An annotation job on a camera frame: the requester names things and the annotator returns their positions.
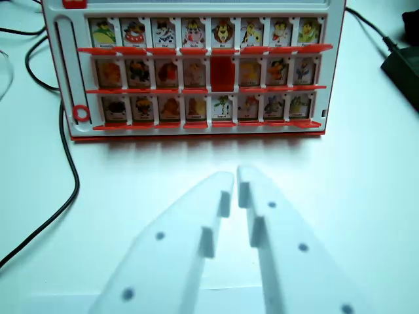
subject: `gripper jaw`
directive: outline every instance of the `gripper jaw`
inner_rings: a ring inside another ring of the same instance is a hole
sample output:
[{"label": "gripper jaw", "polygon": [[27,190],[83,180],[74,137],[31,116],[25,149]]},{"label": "gripper jaw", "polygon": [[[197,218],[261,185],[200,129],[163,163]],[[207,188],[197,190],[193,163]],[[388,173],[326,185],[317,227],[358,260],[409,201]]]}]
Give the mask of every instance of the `gripper jaw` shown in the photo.
[{"label": "gripper jaw", "polygon": [[90,314],[190,314],[204,258],[214,257],[230,215],[234,175],[214,173],[178,199],[132,243]]},{"label": "gripper jaw", "polygon": [[238,203],[258,249],[267,314],[372,314],[311,227],[270,178],[239,167]]}]

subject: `white desk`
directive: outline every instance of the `white desk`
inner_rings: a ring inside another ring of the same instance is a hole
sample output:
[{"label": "white desk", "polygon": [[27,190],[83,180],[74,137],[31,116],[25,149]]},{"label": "white desk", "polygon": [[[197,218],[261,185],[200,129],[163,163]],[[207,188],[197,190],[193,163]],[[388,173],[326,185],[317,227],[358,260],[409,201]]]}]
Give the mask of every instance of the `white desk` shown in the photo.
[{"label": "white desk", "polygon": [[[415,0],[369,2],[348,4],[395,40],[402,32],[401,13],[417,9]],[[43,18],[36,8],[24,0],[0,3],[0,26],[39,29]],[[24,67],[24,54],[35,41],[0,33],[0,49],[15,70],[14,84],[0,103],[1,257],[73,189],[58,133],[58,96],[36,85]],[[56,86],[50,52],[43,47],[31,66]],[[327,133],[318,138],[70,143],[81,178],[79,197],[4,268],[1,312],[19,313],[33,293],[99,292],[132,238],[180,195],[214,171],[253,164],[273,174],[377,313],[419,313],[419,122],[380,69],[383,61],[346,13]],[[202,286],[260,284],[245,211],[234,202]]]}]

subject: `red circle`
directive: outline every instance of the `red circle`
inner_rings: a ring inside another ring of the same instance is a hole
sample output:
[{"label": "red circle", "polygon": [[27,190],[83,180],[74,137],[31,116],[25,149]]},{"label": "red circle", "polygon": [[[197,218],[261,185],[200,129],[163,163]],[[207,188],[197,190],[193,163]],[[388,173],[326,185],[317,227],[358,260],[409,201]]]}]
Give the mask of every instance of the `red circle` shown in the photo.
[{"label": "red circle", "polygon": [[[79,109],[82,109],[82,110],[84,110],[84,111],[85,111],[86,116],[85,116],[84,118],[81,118],[81,117],[79,116]],[[85,106],[85,105],[75,105],[75,106],[73,107],[73,116],[74,116],[74,119],[76,119],[76,120],[77,120],[77,121],[79,121],[79,122],[86,122],[86,121],[89,121],[89,120],[90,120],[90,112],[89,112],[89,108],[88,108],[87,106]]]}]

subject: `cartoon character picture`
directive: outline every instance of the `cartoon character picture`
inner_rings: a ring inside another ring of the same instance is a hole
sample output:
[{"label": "cartoon character picture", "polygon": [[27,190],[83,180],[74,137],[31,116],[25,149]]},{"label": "cartoon character picture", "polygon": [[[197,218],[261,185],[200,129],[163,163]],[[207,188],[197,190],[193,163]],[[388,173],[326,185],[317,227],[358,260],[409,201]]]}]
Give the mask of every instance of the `cartoon character picture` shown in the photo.
[{"label": "cartoon character picture", "polygon": [[186,104],[187,120],[206,120],[207,101],[204,97],[186,97]]},{"label": "cartoon character picture", "polygon": [[259,109],[259,100],[255,96],[240,96],[239,106],[237,107],[238,117],[240,120],[256,120]]},{"label": "cartoon character picture", "polygon": [[277,120],[283,118],[284,105],[285,101],[283,100],[282,96],[268,96],[267,103],[263,109],[263,118],[265,120]]},{"label": "cartoon character picture", "polygon": [[257,86],[261,81],[261,65],[256,59],[240,60],[240,86]]},{"label": "cartoon character picture", "polygon": [[175,26],[168,18],[152,20],[154,47],[175,48]]},{"label": "cartoon character picture", "polygon": [[183,61],[183,82],[186,88],[205,86],[205,65],[199,59],[185,59]]},{"label": "cartoon character picture", "polygon": [[291,44],[293,26],[287,18],[273,18],[270,21],[269,46],[283,47]]},{"label": "cartoon character picture", "polygon": [[132,121],[153,122],[153,102],[150,97],[131,97]]},{"label": "cartoon character picture", "polygon": [[155,65],[157,87],[178,87],[176,64],[171,60],[159,59],[155,60]]},{"label": "cartoon character picture", "polygon": [[212,118],[213,120],[232,119],[232,101],[227,95],[212,97]]},{"label": "cartoon character picture", "polygon": [[213,38],[211,45],[213,48],[232,48],[234,44],[234,28],[226,19],[211,20]]},{"label": "cartoon character picture", "polygon": [[307,94],[294,96],[289,104],[289,118],[308,118],[310,115],[311,99]]},{"label": "cartoon character picture", "polygon": [[125,60],[125,66],[129,87],[150,87],[149,66],[144,61]]},{"label": "cartoon character picture", "polygon": [[182,45],[188,48],[205,47],[205,27],[199,18],[182,19]]},{"label": "cartoon character picture", "polygon": [[121,18],[124,46],[145,48],[145,26],[137,18]]},{"label": "cartoon character picture", "polygon": [[284,85],[287,83],[287,64],[285,60],[278,59],[268,62],[267,85]]},{"label": "cartoon character picture", "polygon": [[93,47],[112,48],[115,46],[116,37],[113,25],[106,18],[90,20]]},{"label": "cartoon character picture", "polygon": [[180,119],[179,102],[175,98],[160,97],[158,103],[161,121],[178,121]]},{"label": "cartoon character picture", "polygon": [[242,27],[240,28],[242,36],[241,47],[261,46],[263,41],[263,25],[259,19],[242,18]]},{"label": "cartoon character picture", "polygon": [[126,123],[125,102],[119,97],[102,98],[105,121],[110,123]]},{"label": "cartoon character picture", "polygon": [[298,43],[318,44],[321,26],[317,18],[301,18],[299,27]]},{"label": "cartoon character picture", "polygon": [[99,87],[121,87],[119,65],[111,60],[97,60]]},{"label": "cartoon character picture", "polygon": [[313,84],[316,65],[313,58],[295,59],[294,84]]}]

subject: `black cable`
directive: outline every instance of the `black cable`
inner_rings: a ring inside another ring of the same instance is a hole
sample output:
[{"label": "black cable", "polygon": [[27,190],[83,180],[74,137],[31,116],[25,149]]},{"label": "black cable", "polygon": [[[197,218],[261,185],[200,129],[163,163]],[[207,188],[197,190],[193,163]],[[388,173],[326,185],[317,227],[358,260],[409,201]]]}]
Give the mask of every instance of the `black cable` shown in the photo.
[{"label": "black cable", "polygon": [[17,35],[25,35],[25,36],[38,36],[43,33],[43,31],[46,29],[46,27],[42,27],[39,31],[18,31],[17,29],[10,29],[10,28],[2,28],[0,27],[0,31],[3,31],[5,33],[12,33]]},{"label": "black cable", "polygon": [[30,48],[29,49],[29,51],[28,52],[26,52],[26,55],[25,55],[25,66],[26,66],[26,70],[27,70],[27,72],[29,73],[29,75],[33,78],[33,80],[37,83],[37,84],[39,84],[39,85],[41,85],[43,88],[46,88],[47,90],[60,90],[59,88],[57,88],[57,87],[53,87],[53,86],[51,86],[51,85],[49,85],[49,84],[47,84],[47,83],[45,83],[45,82],[43,82],[43,81],[41,81],[39,78],[37,78],[36,76],[35,76],[35,74],[33,74],[33,72],[32,72],[32,70],[31,70],[31,67],[29,66],[29,61],[30,61],[30,59],[31,59],[31,54],[32,54],[32,52],[40,45],[40,44],[42,44],[46,39],[48,38],[48,36],[44,36],[44,37],[42,37],[41,39],[39,39],[39,41],[37,42],[37,43],[35,43],[33,46],[32,46],[32,48]]},{"label": "black cable", "polygon": [[[31,49],[29,49],[29,51],[26,53],[25,56],[25,64],[27,65],[27,70],[29,71],[31,77],[36,81],[36,83],[40,84],[42,87],[48,89],[48,90],[58,90],[57,87],[53,87],[48,85],[47,83],[44,83],[43,81],[39,80],[32,72],[32,70],[29,68],[29,59],[31,56],[31,53],[46,39],[46,37],[42,38],[40,41],[38,41]],[[32,241],[37,235],[39,235],[46,227],[48,227],[54,220],[56,220],[68,207],[69,205],[71,205],[74,200],[77,197],[77,194],[79,193],[80,190],[80,179],[79,179],[79,174],[77,173],[77,169],[75,167],[74,161],[71,157],[70,154],[70,150],[68,148],[68,144],[67,141],[65,139],[65,134],[64,134],[64,105],[63,105],[63,101],[61,100],[60,103],[60,114],[59,114],[59,118],[58,118],[58,123],[59,123],[59,129],[60,129],[60,137],[61,137],[61,142],[64,148],[64,152],[65,152],[65,156],[67,157],[67,161],[68,164],[70,165],[71,168],[71,172],[73,173],[74,176],[74,181],[75,181],[75,185],[74,185],[74,190],[71,193],[70,197],[68,197],[67,201],[50,217],[48,218],[47,221],[45,221],[42,225],[40,225],[40,227],[38,227],[34,232],[32,232],[25,240],[23,240],[23,242],[21,242],[21,244],[19,244],[13,251],[11,251],[10,253],[8,253],[8,255],[6,255],[6,257],[4,257],[1,261],[0,261],[0,270],[1,268],[9,261],[11,260],[16,254],[18,254],[27,244],[29,244],[30,241]]]},{"label": "black cable", "polygon": [[369,27],[371,27],[373,30],[375,30],[380,36],[382,37],[382,40],[387,45],[388,49],[391,52],[395,52],[399,55],[400,58],[404,59],[404,57],[401,55],[397,45],[388,37],[386,34],[384,34],[378,27],[376,27],[373,23],[368,21],[366,18],[364,18],[358,11],[355,11],[354,9],[345,7],[345,10],[348,11],[350,14],[353,14],[357,18],[359,18],[362,22],[366,23]]}]

